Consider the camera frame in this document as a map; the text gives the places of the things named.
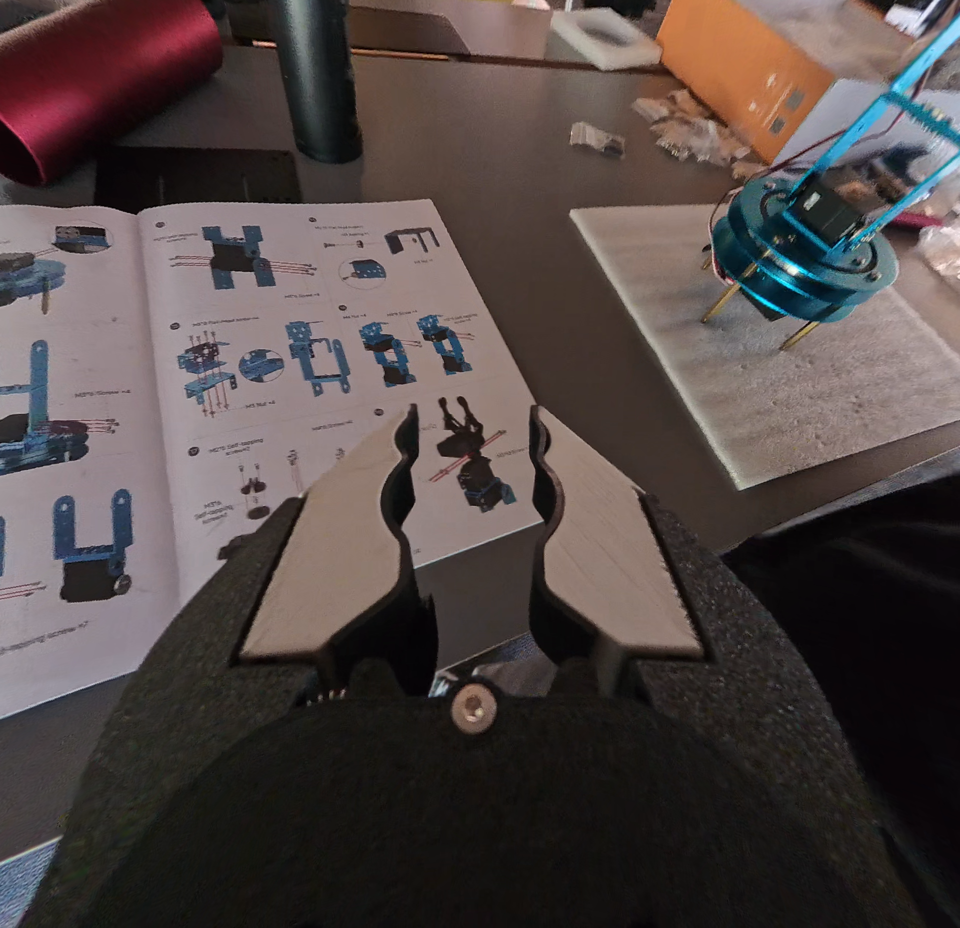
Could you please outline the black cylindrical bit holder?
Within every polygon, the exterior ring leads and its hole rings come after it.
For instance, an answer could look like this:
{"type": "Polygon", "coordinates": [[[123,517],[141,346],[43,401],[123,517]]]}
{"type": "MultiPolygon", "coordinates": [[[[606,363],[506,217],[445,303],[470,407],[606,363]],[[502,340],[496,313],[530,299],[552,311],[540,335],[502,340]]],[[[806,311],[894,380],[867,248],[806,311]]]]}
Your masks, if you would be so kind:
{"type": "Polygon", "coordinates": [[[297,148],[328,164],[359,158],[349,0],[268,0],[273,36],[297,148]]]}

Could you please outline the printed instruction manual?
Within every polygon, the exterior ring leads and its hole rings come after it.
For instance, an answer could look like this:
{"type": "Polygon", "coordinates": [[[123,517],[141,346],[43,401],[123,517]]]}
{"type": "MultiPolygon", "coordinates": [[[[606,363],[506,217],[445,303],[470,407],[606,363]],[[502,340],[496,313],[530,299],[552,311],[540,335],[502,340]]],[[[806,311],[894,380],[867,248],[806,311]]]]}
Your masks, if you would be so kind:
{"type": "Polygon", "coordinates": [[[417,406],[415,567],[536,525],[533,396],[429,200],[2,206],[2,717],[135,670],[417,406]]]}

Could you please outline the pile of small screw bags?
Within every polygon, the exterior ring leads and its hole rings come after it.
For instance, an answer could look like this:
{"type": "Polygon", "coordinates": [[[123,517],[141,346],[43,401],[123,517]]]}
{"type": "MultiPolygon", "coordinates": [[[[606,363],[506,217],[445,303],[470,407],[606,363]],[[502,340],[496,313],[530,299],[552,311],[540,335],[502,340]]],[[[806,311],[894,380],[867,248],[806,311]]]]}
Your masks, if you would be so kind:
{"type": "Polygon", "coordinates": [[[637,97],[630,108],[646,123],[654,143],[679,161],[726,168],[734,179],[743,181],[766,170],[752,148],[688,89],[674,89],[662,97],[637,97]]]}

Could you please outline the orange white cardboard box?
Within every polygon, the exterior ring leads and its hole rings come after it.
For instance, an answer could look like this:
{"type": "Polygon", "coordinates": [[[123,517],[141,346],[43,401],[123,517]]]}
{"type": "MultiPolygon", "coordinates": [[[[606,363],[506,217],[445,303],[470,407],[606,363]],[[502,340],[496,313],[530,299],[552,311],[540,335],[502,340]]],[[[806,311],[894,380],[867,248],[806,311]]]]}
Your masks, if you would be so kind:
{"type": "Polygon", "coordinates": [[[933,34],[860,0],[671,0],[662,63],[768,163],[815,158],[933,34]]]}

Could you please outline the red metal tube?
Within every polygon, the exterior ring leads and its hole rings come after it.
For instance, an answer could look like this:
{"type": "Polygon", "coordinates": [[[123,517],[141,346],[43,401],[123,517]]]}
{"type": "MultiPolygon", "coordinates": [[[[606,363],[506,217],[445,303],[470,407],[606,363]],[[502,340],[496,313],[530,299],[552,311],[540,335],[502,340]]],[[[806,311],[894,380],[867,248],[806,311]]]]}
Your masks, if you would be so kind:
{"type": "Polygon", "coordinates": [[[84,0],[2,34],[1,172],[56,181],[223,63],[202,0],[84,0]]]}

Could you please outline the white foam sheet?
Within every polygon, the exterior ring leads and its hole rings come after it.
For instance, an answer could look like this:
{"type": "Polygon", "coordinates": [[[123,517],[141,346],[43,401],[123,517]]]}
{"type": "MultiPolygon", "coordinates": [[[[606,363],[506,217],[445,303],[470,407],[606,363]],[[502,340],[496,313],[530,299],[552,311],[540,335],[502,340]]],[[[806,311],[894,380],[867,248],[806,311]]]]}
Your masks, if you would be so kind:
{"type": "Polygon", "coordinates": [[[570,218],[739,490],[959,418],[958,348],[892,288],[789,350],[789,333],[701,268],[708,204],[599,206],[570,218]]]}

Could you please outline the black square plate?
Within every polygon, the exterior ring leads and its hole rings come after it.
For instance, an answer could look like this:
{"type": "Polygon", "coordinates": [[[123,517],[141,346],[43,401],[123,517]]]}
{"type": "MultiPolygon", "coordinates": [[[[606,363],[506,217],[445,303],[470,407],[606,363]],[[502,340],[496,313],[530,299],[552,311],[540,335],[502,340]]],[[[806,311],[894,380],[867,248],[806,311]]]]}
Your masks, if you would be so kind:
{"type": "Polygon", "coordinates": [[[188,202],[300,203],[283,150],[112,146],[97,161],[94,204],[137,214],[188,202]]]}

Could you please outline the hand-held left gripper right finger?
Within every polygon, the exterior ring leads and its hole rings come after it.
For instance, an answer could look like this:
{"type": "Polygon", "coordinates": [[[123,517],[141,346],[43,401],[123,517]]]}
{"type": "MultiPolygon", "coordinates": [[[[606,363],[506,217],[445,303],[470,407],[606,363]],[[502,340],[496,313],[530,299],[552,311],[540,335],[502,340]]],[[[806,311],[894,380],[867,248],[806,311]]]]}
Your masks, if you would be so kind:
{"type": "Polygon", "coordinates": [[[705,658],[642,490],[546,408],[533,407],[530,630],[548,658],[705,658]]]}

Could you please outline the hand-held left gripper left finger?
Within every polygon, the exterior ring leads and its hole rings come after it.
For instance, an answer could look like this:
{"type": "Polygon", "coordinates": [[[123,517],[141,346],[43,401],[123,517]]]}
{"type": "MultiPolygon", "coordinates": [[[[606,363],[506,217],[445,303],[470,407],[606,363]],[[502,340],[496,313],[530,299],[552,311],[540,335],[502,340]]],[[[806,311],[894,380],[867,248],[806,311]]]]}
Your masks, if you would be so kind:
{"type": "Polygon", "coordinates": [[[403,531],[416,502],[417,411],[389,418],[306,491],[240,661],[436,660],[436,612],[403,531]]]}

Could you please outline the blue toy robot arm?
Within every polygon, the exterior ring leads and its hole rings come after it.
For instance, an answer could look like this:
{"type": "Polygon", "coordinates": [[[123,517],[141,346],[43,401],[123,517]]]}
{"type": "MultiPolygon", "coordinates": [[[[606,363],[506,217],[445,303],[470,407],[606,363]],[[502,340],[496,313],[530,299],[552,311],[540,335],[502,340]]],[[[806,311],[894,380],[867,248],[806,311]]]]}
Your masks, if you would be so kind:
{"type": "Polygon", "coordinates": [[[723,218],[710,216],[704,266],[725,289],[703,313],[702,323],[742,294],[770,321],[802,321],[780,345],[786,350],[820,324],[844,319],[894,283],[899,264],[882,230],[958,169],[954,121],[941,109],[919,102],[920,84],[958,35],[955,14],[852,124],[828,137],[829,147],[797,180],[769,169],[732,193],[723,218]],[[858,143],[877,140],[879,135],[870,129],[889,111],[953,150],[936,170],[871,215],[846,199],[827,173],[858,143]]]}

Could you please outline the white foam cutout block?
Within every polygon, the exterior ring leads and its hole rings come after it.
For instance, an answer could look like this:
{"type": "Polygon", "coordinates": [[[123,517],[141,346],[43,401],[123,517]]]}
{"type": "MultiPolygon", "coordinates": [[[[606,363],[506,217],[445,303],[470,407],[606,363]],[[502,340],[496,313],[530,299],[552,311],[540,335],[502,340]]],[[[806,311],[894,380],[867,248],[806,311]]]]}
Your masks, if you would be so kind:
{"type": "Polygon", "coordinates": [[[555,10],[550,29],[602,71],[648,67],[662,60],[662,47],[611,8],[555,10]]]}

